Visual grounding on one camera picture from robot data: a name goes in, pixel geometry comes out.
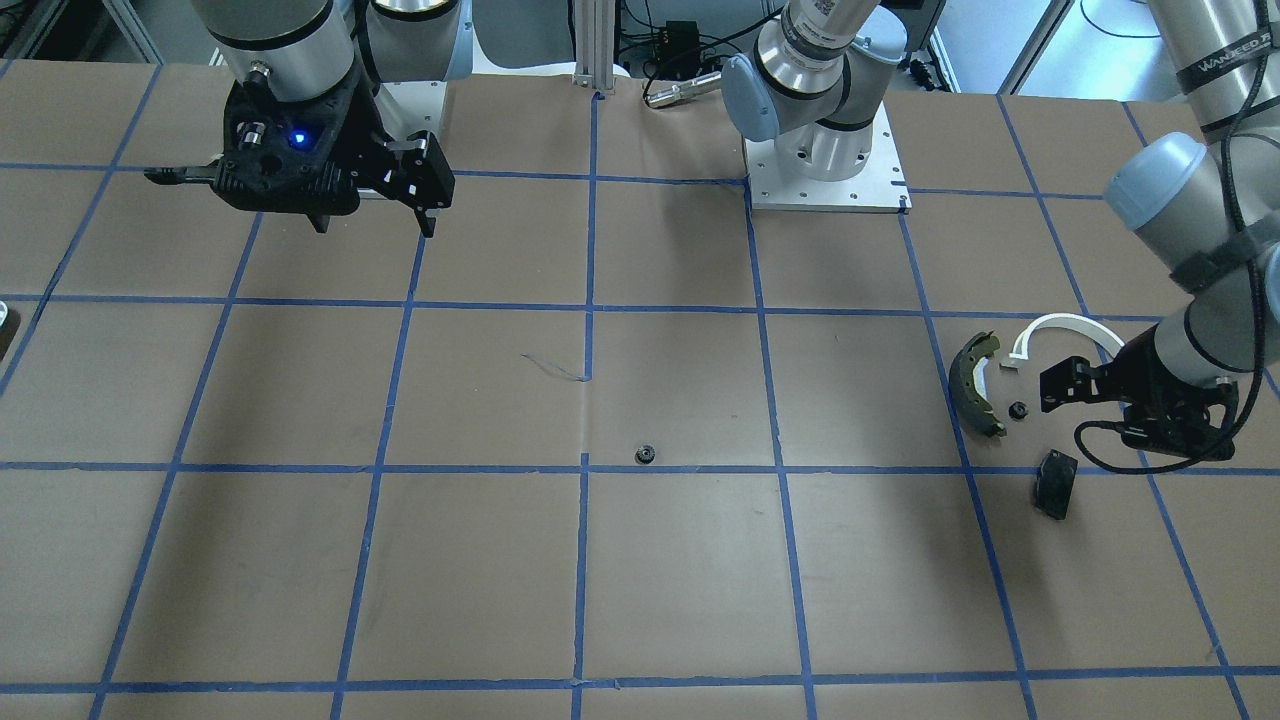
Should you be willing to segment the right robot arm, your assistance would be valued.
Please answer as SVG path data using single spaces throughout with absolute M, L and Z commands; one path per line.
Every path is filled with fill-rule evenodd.
M 393 131 L 381 88 L 463 79 L 474 69 L 467 1 L 197 1 L 234 76 L 220 158 L 152 170 L 152 182 L 207 184 L 241 211 L 293 214 L 325 232 L 372 191 L 431 237 L 454 174 L 426 128 Z

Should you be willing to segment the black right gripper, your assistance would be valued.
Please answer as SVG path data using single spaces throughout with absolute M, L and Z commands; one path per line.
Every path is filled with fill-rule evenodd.
M 314 99 L 283 102 L 251 72 L 227 97 L 216 196 L 239 210 L 307 217 L 325 234 L 332 217 L 355 213 L 371 190 L 406 205 L 433 238 L 454 174 L 433 133 L 393 138 L 375 95 L 365 70 L 348 70 Z

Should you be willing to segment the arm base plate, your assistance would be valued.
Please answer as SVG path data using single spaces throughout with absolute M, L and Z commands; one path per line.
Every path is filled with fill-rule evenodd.
M 751 205 L 768 211 L 905 213 L 913 201 L 884 104 L 855 131 L 813 123 L 742 141 Z

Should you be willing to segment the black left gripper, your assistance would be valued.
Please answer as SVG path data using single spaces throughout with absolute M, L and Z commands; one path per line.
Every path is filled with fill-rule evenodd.
M 1039 374 L 1039 409 L 1065 404 L 1124 402 L 1110 428 L 1126 446 L 1213 446 L 1236 425 L 1239 386 L 1189 384 L 1160 360 L 1155 343 L 1137 340 L 1098 366 L 1070 356 Z

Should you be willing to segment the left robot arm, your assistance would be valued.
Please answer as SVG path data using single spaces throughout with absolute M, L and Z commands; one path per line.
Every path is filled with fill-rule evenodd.
M 1126 446 L 1225 459 L 1277 361 L 1277 4 L 1149 8 L 1201 136 L 1152 141 L 1103 197 L 1190 301 L 1110 363 L 1042 372 L 1039 404 L 1117 401 Z

